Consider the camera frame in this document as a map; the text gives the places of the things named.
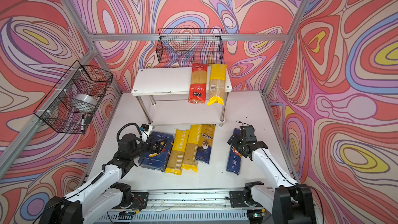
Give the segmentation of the blue Barilla spaghetti box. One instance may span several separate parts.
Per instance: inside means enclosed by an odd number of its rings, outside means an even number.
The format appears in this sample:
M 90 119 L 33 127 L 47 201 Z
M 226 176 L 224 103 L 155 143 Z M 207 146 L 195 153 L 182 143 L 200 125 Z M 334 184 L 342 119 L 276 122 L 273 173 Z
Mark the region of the blue Barilla spaghetti box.
M 232 145 L 232 141 L 234 138 L 240 137 L 240 129 L 235 128 L 233 130 L 233 134 L 228 140 L 228 144 L 230 144 L 229 156 L 226 165 L 226 171 L 230 173 L 234 173 L 236 175 L 240 174 L 241 167 L 241 154 L 237 151 L 237 149 Z

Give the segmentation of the dark blue spaghetti bag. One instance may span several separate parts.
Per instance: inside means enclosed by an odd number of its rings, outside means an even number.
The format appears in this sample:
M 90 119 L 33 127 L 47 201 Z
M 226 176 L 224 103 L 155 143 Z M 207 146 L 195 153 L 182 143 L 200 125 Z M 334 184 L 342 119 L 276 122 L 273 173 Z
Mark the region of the dark blue spaghetti bag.
M 202 125 L 200 140 L 198 142 L 198 149 L 195 156 L 196 161 L 209 164 L 215 128 L 215 124 Z

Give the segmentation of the red spaghetti bag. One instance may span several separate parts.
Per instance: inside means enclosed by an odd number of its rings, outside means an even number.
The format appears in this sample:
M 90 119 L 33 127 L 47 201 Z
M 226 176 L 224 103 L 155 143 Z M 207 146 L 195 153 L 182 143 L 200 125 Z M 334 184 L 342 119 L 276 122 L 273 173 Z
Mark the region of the red spaghetti bag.
M 191 83 L 189 90 L 188 103 L 204 104 L 206 101 L 206 85 L 207 85 L 207 69 L 206 64 L 192 64 Z

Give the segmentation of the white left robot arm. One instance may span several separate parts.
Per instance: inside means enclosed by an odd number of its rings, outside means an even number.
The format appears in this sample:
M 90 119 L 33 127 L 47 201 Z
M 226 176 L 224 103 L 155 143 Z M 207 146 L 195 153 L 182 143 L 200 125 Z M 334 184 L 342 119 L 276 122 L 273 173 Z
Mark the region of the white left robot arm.
M 114 207 L 121 208 L 127 215 L 137 214 L 143 207 L 131 186 L 121 182 L 135 167 L 136 160 L 147 153 L 161 153 L 167 140 L 154 135 L 143 135 L 148 131 L 145 125 L 125 124 L 117 133 L 118 149 L 112 159 L 102 165 L 96 177 L 88 180 L 64 197 L 51 198 L 36 218 L 40 224 L 93 224 Z

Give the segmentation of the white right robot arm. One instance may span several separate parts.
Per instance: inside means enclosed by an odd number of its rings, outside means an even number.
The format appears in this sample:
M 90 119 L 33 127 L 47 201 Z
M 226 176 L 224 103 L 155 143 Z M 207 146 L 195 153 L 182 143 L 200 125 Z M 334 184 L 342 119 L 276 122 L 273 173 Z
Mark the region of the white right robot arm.
M 241 191 L 230 191 L 227 200 L 232 207 L 261 207 L 270 213 L 276 224 L 315 224 L 316 214 L 312 190 L 306 184 L 299 184 L 276 162 L 267 145 L 258 141 L 251 125 L 234 129 L 228 140 L 231 148 L 227 166 L 237 173 L 241 158 L 249 158 L 261 170 L 269 182 L 246 183 Z

